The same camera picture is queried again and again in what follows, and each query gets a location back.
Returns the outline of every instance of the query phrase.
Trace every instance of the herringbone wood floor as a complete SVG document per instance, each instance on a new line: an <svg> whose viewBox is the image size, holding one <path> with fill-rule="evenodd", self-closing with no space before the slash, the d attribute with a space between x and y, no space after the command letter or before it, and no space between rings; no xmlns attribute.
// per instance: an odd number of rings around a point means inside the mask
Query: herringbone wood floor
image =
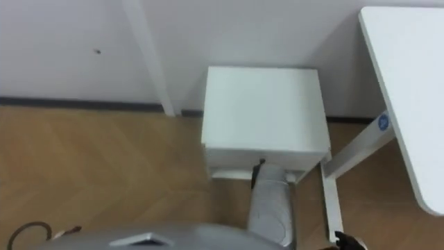
<svg viewBox="0 0 444 250"><path fill-rule="evenodd" d="M155 113L1 107L0 244L33 220L55 231L165 221L244 227L250 184L207 181L200 123ZM333 153L362 128L330 124ZM345 231L370 249L444 249L444 219L418 207L396 142L338 185ZM327 246L318 169L293 194L299 249ZM29 230L16 249L43 238Z"/></svg>

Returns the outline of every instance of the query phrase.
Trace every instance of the white desk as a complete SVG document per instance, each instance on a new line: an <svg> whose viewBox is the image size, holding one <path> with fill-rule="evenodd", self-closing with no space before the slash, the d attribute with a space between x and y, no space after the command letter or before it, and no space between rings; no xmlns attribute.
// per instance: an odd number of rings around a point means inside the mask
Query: white desk
<svg viewBox="0 0 444 250"><path fill-rule="evenodd" d="M365 7L359 21L387 111L323 165L325 188L396 136L421 208L444 215L444 9ZM332 204L334 231L342 223Z"/></svg>

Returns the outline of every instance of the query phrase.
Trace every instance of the desk leg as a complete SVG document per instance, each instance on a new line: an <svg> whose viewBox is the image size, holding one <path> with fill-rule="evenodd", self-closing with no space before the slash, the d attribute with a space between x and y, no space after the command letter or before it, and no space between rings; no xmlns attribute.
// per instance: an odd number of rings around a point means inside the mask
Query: desk leg
<svg viewBox="0 0 444 250"><path fill-rule="evenodd" d="M338 178L395 137L387 111L345 146L323 170L327 178Z"/></svg>
<svg viewBox="0 0 444 250"><path fill-rule="evenodd" d="M339 205L338 190L336 188L335 178L326 178L324 165L332 159L332 154L328 155L321 161L322 186L324 189L325 214L327 215L328 240L331 243L336 242L335 231L343 232L341 207Z"/></svg>
<svg viewBox="0 0 444 250"><path fill-rule="evenodd" d="M395 137L389 116L384 111L368 125L349 145L336 154L329 154L321 162L325 209L329 241L335 242L335 231L343 231L336 179Z"/></svg>

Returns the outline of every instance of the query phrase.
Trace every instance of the white drawer cabinet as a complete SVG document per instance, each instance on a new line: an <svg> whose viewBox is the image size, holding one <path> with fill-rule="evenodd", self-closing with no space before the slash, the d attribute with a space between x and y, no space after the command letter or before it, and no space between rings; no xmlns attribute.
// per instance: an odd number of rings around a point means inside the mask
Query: white drawer cabinet
<svg viewBox="0 0 444 250"><path fill-rule="evenodd" d="M261 158L311 170L330 151L317 71L210 67L202 144L213 177L250 178Z"/></svg>

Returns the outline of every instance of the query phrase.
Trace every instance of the black cable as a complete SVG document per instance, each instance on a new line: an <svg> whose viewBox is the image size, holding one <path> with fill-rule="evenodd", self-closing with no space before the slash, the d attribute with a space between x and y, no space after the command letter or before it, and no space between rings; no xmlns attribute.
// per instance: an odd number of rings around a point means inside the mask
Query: black cable
<svg viewBox="0 0 444 250"><path fill-rule="evenodd" d="M49 226L47 223L44 222L29 222L26 223L23 226L20 226L14 233L9 237L8 246L6 247L6 250L12 250L12 244L14 243L15 238L23 232L25 229L32 227L32 226L41 226L42 228L46 229L46 240L50 240L52 238L53 231L51 229L51 226Z"/></svg>
<svg viewBox="0 0 444 250"><path fill-rule="evenodd" d="M255 187L257 175L259 174L259 171L264 163L265 163L265 159L261 158L259 160L259 164L255 165L253 167L253 174L251 176L251 189L253 189Z"/></svg>

